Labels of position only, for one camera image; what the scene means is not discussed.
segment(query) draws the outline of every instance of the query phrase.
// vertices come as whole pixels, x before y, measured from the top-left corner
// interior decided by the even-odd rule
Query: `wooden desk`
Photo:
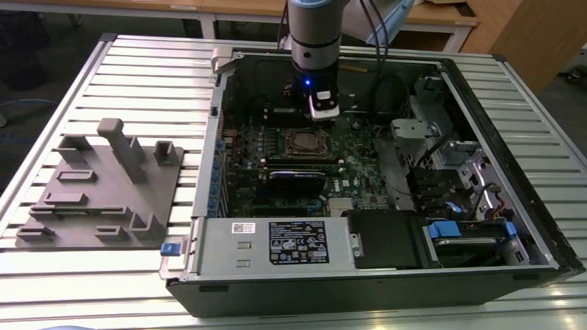
[[[286,0],[202,0],[202,12],[282,17]],[[407,17],[411,24],[478,26],[477,17],[462,16],[454,5],[423,3]]]
[[[198,19],[205,38],[215,39],[217,21],[279,23],[283,5],[285,0],[12,0],[0,1],[0,10]],[[462,16],[453,5],[423,3],[402,30],[450,34],[443,50],[458,52],[478,24],[479,19]]]
[[[12,0],[0,1],[0,10],[199,19],[201,4],[202,0]]]

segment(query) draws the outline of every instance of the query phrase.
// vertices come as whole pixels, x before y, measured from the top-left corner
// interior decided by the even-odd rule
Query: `gray plastic base plate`
[[[27,231],[35,228],[47,227],[54,233],[40,235],[38,238],[18,238],[16,246],[20,248],[159,248],[166,237],[167,221],[173,208],[175,187],[181,172],[181,164],[185,150],[175,147],[178,163],[169,166],[159,166],[154,156],[154,147],[143,147],[145,159],[141,167],[145,170],[147,181],[134,184],[122,164],[115,158],[110,146],[93,146],[93,150],[82,151],[85,163],[67,163],[62,161],[55,176],[47,184],[42,200],[35,206],[50,206],[50,201],[55,207],[71,208],[60,215],[56,212],[42,221],[30,218],[26,226],[19,231],[27,235]],[[81,170],[93,170],[95,177],[83,180],[83,175],[78,175]],[[81,205],[72,204],[71,199],[67,203],[52,200],[50,194],[63,198],[85,194]],[[125,212],[115,214],[97,213],[95,210],[105,208],[121,208]],[[135,223],[146,224],[153,229],[142,231],[131,230],[131,217],[139,215],[143,221]],[[149,224],[150,219],[157,219],[158,223]]]

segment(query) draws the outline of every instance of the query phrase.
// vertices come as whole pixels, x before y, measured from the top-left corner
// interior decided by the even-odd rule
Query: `motherboard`
[[[337,202],[390,207],[374,145],[383,126],[351,114],[321,126],[227,125],[230,217],[330,217]]]

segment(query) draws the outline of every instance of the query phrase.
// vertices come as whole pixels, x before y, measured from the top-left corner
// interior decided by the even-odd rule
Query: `circuit board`
[[[330,127],[321,129],[275,128],[253,122],[235,125],[225,132],[227,145],[233,148],[227,173],[230,217],[329,217],[327,200],[341,197],[353,198],[354,208],[389,208],[374,146],[378,129],[381,127],[358,124],[353,115],[339,116]],[[295,152],[290,142],[294,133],[305,134],[299,147],[303,160],[298,157],[295,164],[279,162],[271,169],[326,173],[322,194],[299,199],[261,197],[263,161],[289,159]],[[318,141],[327,137],[325,146],[313,152],[310,149],[317,146],[309,142],[311,134]]]

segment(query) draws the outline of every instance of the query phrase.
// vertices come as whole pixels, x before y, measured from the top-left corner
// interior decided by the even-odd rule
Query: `power supply label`
[[[269,259],[274,265],[329,263],[325,222],[270,222],[269,251]]]

